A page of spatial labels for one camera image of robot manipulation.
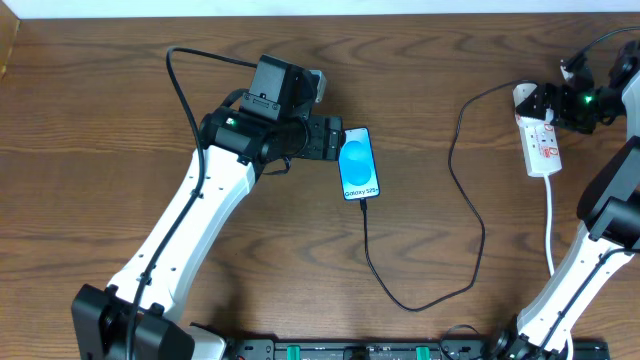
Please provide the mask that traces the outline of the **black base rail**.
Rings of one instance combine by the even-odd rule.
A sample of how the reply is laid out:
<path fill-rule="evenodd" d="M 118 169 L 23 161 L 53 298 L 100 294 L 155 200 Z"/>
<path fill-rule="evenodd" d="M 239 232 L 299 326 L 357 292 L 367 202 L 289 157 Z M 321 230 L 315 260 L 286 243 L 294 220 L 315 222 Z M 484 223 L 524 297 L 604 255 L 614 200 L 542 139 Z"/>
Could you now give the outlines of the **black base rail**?
<path fill-rule="evenodd" d="M 443 360 L 481 359 L 481 340 L 438 342 L 279 342 L 229 339 L 223 360 Z"/>

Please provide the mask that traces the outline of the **white power strip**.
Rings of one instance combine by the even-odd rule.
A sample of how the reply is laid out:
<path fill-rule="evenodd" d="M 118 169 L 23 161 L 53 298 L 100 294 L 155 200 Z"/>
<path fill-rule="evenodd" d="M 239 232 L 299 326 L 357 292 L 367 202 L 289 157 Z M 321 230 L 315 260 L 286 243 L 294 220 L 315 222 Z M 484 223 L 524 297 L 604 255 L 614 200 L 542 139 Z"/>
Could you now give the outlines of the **white power strip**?
<path fill-rule="evenodd" d="M 545 115 L 553 116 L 554 111 L 545 108 L 541 115 L 526 115 L 524 110 L 515 110 L 515 114 L 542 118 Z M 555 128 L 551 122 L 536 127 L 522 128 L 518 126 L 518 129 L 528 176 L 542 178 L 562 169 Z"/>

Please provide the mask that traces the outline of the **blue Galaxy smartphone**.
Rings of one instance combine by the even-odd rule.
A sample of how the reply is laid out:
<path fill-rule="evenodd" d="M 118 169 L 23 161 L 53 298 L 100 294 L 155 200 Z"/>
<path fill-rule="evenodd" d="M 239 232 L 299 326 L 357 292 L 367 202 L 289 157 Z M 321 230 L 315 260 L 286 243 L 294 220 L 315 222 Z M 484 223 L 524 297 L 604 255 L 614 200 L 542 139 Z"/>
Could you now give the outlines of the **blue Galaxy smartphone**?
<path fill-rule="evenodd" d="M 346 201 L 374 198 L 380 195 L 380 185 L 369 129 L 345 131 L 345 143 L 339 154 L 342 194 Z"/>

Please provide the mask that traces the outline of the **white USB charger adapter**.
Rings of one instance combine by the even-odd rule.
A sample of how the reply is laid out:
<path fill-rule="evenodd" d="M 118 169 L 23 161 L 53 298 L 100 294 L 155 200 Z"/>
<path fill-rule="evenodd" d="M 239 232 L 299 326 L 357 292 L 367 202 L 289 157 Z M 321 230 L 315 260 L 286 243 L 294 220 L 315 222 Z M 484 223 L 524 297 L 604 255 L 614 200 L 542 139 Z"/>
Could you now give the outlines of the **white USB charger adapter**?
<path fill-rule="evenodd" d="M 545 115 L 542 118 L 535 118 L 535 117 L 515 114 L 515 120 L 519 127 L 522 127 L 522 128 L 536 127 L 542 124 L 549 124 L 553 120 L 553 116 Z"/>

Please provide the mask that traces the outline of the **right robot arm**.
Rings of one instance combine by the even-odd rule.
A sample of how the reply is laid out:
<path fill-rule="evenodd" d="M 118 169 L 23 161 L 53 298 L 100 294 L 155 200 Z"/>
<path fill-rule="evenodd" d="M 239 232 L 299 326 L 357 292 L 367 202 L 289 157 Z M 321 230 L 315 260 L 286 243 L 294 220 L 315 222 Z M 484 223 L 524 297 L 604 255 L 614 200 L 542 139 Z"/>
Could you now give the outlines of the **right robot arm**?
<path fill-rule="evenodd" d="M 618 52 L 609 83 L 596 87 L 585 51 L 562 61 L 560 86 L 519 85 L 515 115 L 522 129 L 536 125 L 590 135 L 623 116 L 626 142 L 589 183 L 577 205 L 580 221 L 568 253 L 489 359 L 564 359 L 568 336 L 606 281 L 639 252 L 639 43 Z"/>

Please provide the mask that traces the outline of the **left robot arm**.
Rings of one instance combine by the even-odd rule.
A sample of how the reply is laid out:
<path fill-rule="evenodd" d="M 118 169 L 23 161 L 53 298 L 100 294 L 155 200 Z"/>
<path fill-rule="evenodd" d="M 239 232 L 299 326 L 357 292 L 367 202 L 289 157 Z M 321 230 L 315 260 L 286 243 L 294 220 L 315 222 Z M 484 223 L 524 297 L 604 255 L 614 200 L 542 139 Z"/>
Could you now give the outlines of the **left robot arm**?
<path fill-rule="evenodd" d="M 231 92 L 197 122 L 187 173 L 135 255 L 71 305 L 83 359 L 221 359 L 227 342 L 203 325 L 179 325 L 193 281 L 220 230 L 273 161 L 335 161 L 338 116 L 315 115 L 326 77 L 270 55 L 252 64 L 250 87 Z"/>

